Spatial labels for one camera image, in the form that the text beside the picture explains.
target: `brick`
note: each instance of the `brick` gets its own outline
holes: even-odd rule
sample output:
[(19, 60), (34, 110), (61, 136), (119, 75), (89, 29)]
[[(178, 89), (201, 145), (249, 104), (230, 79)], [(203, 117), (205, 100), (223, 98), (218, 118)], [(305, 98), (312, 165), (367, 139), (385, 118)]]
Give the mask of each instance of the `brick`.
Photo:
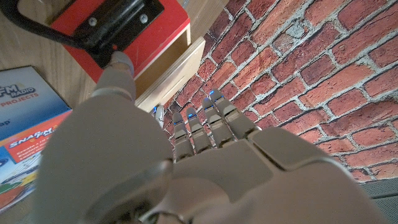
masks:
[(363, 105), (364, 103), (366, 103), (366, 99), (361, 91), (354, 89), (331, 100), (328, 103), (328, 106), (335, 115), (339, 116), (357, 106)]
[(198, 91), (202, 83), (203, 82), (200, 80), (200, 78), (194, 75), (191, 79), (189, 79), (180, 94), (178, 94), (178, 97), (175, 101), (177, 101), (179, 105), (184, 105), (193, 96), (193, 94)]
[(270, 47), (265, 48), (234, 78), (236, 86), (242, 90), (277, 59), (278, 56)]
[(282, 82), (320, 52), (326, 49), (340, 33), (333, 24), (327, 23), (312, 37), (300, 44), (284, 61), (272, 70), (278, 81)]
[(173, 98), (174, 98), (174, 97), (171, 97), (171, 98), (163, 105), (163, 107), (164, 107), (165, 110), (167, 110), (167, 109), (169, 108), (169, 106), (172, 104)]
[(163, 120), (163, 128), (165, 129), (167, 125), (169, 125), (173, 120), (173, 115), (171, 111), (167, 110), (166, 113), (164, 114), (164, 120)]
[(247, 7), (255, 19), (260, 19), (275, 0), (252, 0)]
[(301, 96), (300, 100), (305, 106), (316, 106), (329, 99), (335, 93), (351, 87), (371, 74), (373, 74), (373, 71), (367, 66), (352, 64), (321, 82), (316, 88)]
[(392, 122), (392, 125), (394, 125), (394, 127), (395, 127), (396, 129), (398, 129), (398, 120), (393, 121), (393, 122)]
[(201, 106), (201, 103), (203, 101), (203, 99), (206, 97), (206, 93), (199, 90), (197, 91), (194, 96), (191, 99), (192, 104), (196, 107), (199, 108)]
[(230, 20), (228, 18), (228, 14), (225, 11), (222, 11), (217, 17), (216, 21), (214, 21), (213, 25), (210, 27), (210, 32), (213, 34), (213, 37), (218, 39), (228, 26), (229, 22)]
[(268, 92), (276, 85), (276, 82), (272, 81), (271, 77), (268, 74), (264, 74), (260, 79), (255, 81), (251, 85), (251, 89), (254, 94), (260, 95)]
[(169, 134), (169, 132), (163, 131), (163, 133), (165, 134), (165, 136), (166, 136), (167, 139), (170, 139), (171, 135)]
[(246, 0), (230, 0), (228, 1), (228, 4), (225, 6), (225, 8), (228, 9), (229, 13), (231, 13), (232, 16), (235, 16), (239, 12), (239, 10), (241, 10), (245, 2)]
[(166, 127), (166, 131), (168, 131), (170, 133), (170, 135), (174, 134), (174, 124), (170, 123), (167, 127)]
[(244, 61), (249, 59), (249, 57), (255, 52), (255, 48), (252, 43), (248, 40), (241, 42), (238, 47), (232, 52), (231, 58), (234, 60), (237, 66), (241, 65)]
[(236, 88), (234, 85), (231, 83), (225, 85), (220, 92), (227, 98), (227, 99), (232, 99), (234, 95), (238, 93), (238, 88)]
[(364, 169), (351, 170), (350, 172), (356, 181), (365, 182), (372, 180), (368, 172)]
[(207, 134), (211, 134), (211, 129), (209, 127), (209, 124), (203, 125), (203, 129), (206, 131)]
[(272, 114), (266, 116), (265, 118), (262, 118), (259, 120), (257, 123), (257, 126), (259, 126), (261, 129), (266, 129), (268, 127), (276, 127), (279, 125), (279, 122), (274, 118)]
[(304, 16), (316, 26), (326, 19), (334, 10), (336, 10), (345, 0), (322, 1), (317, 0), (305, 10)]
[(244, 112), (244, 115), (247, 116), (253, 122), (259, 119), (259, 117), (257, 117), (257, 115), (253, 111), (246, 111)]
[(286, 53), (290, 48), (294, 45), (294, 38), (283, 33), (274, 42), (272, 43), (274, 47), (282, 52), (282, 54)]
[(343, 162), (340, 160), (340, 158), (338, 156), (333, 156), (332, 157), (336, 162), (342, 164)]
[(185, 124), (185, 128), (187, 129), (187, 131), (189, 132), (189, 133), (191, 133), (191, 127), (189, 126), (189, 124), (187, 123), (187, 124)]
[(388, 127), (369, 128), (353, 134), (354, 141), (360, 146), (372, 146), (395, 138)]
[(376, 43), (386, 34), (398, 27), (398, 4), (380, 13), (350, 37), (336, 44), (332, 52), (340, 64), (357, 56), (367, 46)]
[(384, 67), (395, 62), (398, 60), (398, 37), (395, 37), (374, 49), (369, 56), (379, 67)]
[(252, 22), (247, 13), (239, 16), (238, 20), (233, 24), (223, 40), (214, 49), (211, 56), (214, 61), (220, 63), (235, 47), (235, 45), (243, 38), (250, 30)]
[(193, 104), (187, 103), (187, 105), (185, 105), (185, 106), (182, 108), (181, 112), (180, 112), (180, 114), (182, 115), (182, 118), (184, 119), (184, 121), (188, 120), (188, 118), (187, 118), (187, 109), (188, 109), (188, 108), (193, 108), (195, 111), (197, 110), (197, 108), (194, 107)]
[(351, 30), (385, 3), (386, 0), (354, 0), (338, 13), (337, 18), (344, 28)]
[(398, 104), (394, 101), (370, 103), (321, 127), (329, 136), (342, 136), (397, 114)]
[(290, 102), (284, 105), (283, 107), (274, 111), (276, 118), (279, 119), (280, 122), (287, 121), (293, 116), (299, 115), (302, 110), (297, 106), (296, 103)]
[(398, 162), (372, 167), (372, 172), (377, 179), (398, 177)]
[(299, 9), (305, 0), (281, 0), (267, 18), (254, 31), (252, 39), (259, 45), (265, 44), (276, 30)]
[(301, 71), (301, 76), (308, 85), (312, 85), (321, 78), (330, 74), (336, 66), (331, 63), (330, 57), (324, 55)]
[(348, 152), (355, 149), (348, 139), (335, 139), (318, 145), (325, 153)]
[(173, 158), (175, 159), (175, 152), (174, 152), (175, 138), (171, 138), (170, 139), (170, 143), (171, 143), (172, 148), (173, 148)]
[(282, 103), (287, 102), (291, 99), (291, 97), (302, 93), (304, 89), (305, 87), (303, 82), (299, 78), (295, 78), (265, 97), (258, 104), (256, 104), (254, 108), (262, 116), (272, 111)]
[(213, 88), (219, 88), (236, 70), (235, 66), (231, 62), (225, 62), (219, 69), (211, 76), (211, 78), (205, 82), (202, 89), (209, 93)]
[(323, 110), (313, 110), (306, 113), (298, 118), (295, 118), (288, 124), (285, 124), (282, 128), (290, 131), (294, 134), (300, 134), (320, 123), (323, 123), (329, 119), (329, 116)]
[(355, 154), (345, 156), (351, 167), (369, 166), (380, 162), (398, 159), (398, 143), (391, 143), (385, 146), (375, 147)]
[(253, 95), (252, 91), (250, 89), (247, 89), (243, 91), (238, 97), (235, 98), (234, 101), (232, 101), (232, 104), (237, 107), (239, 110), (245, 109), (247, 106), (249, 106), (256, 97)]
[(172, 113), (180, 112), (181, 106), (178, 105), (176, 101), (173, 101), (172, 104), (169, 106), (169, 109)]
[(387, 91), (398, 89), (398, 67), (392, 68), (365, 83), (369, 96), (377, 96)]
[(210, 75), (216, 70), (216, 65), (210, 60), (206, 59), (202, 65), (200, 65), (199, 70), (198, 70), (198, 75), (204, 79), (207, 80)]
[(206, 121), (206, 114), (205, 114), (205, 109), (201, 109), (198, 113), (197, 113), (197, 115), (198, 115), (198, 118), (199, 118), (199, 121), (200, 121), (200, 123), (201, 124), (203, 124), (205, 121)]
[(306, 131), (305, 133), (301, 134), (300, 137), (310, 143), (315, 143), (319, 141), (323, 137), (323, 134), (319, 131), (318, 128)]
[(201, 56), (202, 58), (207, 55), (212, 46), (214, 46), (214, 44), (216, 43), (216, 40), (212, 38), (209, 34), (205, 34), (203, 38), (205, 39), (206, 43), (205, 43), (205, 49), (203, 50), (203, 54)]

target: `black handle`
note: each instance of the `black handle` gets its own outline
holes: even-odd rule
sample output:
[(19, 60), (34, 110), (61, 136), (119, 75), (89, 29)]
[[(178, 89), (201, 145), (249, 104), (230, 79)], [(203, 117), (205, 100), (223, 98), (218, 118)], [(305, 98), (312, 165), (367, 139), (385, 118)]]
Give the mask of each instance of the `black handle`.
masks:
[(55, 29), (46, 27), (22, 15), (18, 10), (18, 2), (19, 0), (0, 0), (0, 10), (15, 25), (34, 34), (60, 42), (61, 44), (69, 45), (78, 49), (86, 49), (82, 41), (69, 35), (65, 35)]

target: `robot finger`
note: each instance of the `robot finger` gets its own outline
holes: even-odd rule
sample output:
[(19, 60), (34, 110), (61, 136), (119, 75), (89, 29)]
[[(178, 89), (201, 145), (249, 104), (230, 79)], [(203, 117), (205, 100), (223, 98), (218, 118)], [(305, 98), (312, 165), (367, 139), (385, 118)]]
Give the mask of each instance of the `robot finger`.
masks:
[(191, 127), (192, 139), (196, 152), (201, 153), (204, 150), (211, 149), (213, 146), (211, 145), (210, 139), (193, 108), (187, 109), (187, 118), (188, 124)]
[(189, 133), (180, 113), (173, 114), (176, 162), (194, 155)]
[(202, 105), (205, 109), (207, 121), (210, 125), (211, 132), (213, 133), (216, 146), (223, 147), (225, 143), (234, 141), (234, 136), (226, 125), (224, 119), (218, 114), (211, 100), (209, 98), (205, 98)]
[(211, 102), (225, 119), (233, 134), (238, 138), (246, 138), (248, 134), (255, 130), (261, 130), (239, 109), (226, 99), (218, 90), (210, 92)]

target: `metal bracket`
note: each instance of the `metal bracket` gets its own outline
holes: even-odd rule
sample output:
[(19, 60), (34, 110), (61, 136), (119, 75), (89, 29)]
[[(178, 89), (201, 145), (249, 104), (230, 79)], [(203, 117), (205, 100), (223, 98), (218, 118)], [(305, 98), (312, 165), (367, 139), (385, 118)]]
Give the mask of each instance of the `metal bracket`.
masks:
[(115, 50), (126, 49), (164, 10), (159, 0), (105, 0), (69, 36), (22, 15), (18, 2), (0, 0), (0, 10), (11, 22), (50, 40), (86, 50), (101, 68)]

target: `snap circuits logo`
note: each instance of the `snap circuits logo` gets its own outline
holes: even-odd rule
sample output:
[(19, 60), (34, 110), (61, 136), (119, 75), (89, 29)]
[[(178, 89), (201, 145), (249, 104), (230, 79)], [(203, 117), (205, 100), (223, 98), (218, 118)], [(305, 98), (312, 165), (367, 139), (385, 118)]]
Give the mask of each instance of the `snap circuits logo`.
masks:
[(0, 97), (3, 97), (4, 94), (11, 96), (11, 98), (15, 98), (18, 96), (26, 95), (29, 93), (34, 93), (36, 90), (35, 88), (29, 87), (23, 90), (20, 90), (17, 85), (10, 85), (10, 86), (0, 86)]
[(34, 139), (38, 139), (41, 136), (48, 136), (49, 134), (51, 134), (53, 132), (54, 132), (54, 129), (52, 129), (52, 128), (50, 128), (48, 130), (45, 130), (45, 131), (38, 131), (38, 132), (36, 132), (34, 134), (31, 134), (30, 136), (24, 137), (21, 140), (18, 140), (16, 142), (11, 143), (9, 148), (12, 149), (13, 147), (16, 147), (16, 146), (18, 146), (18, 145), (20, 145), (20, 144), (22, 144), (22, 143), (24, 143), (24, 142), (26, 142), (26, 141), (28, 141), (30, 139), (33, 139), (33, 138)]

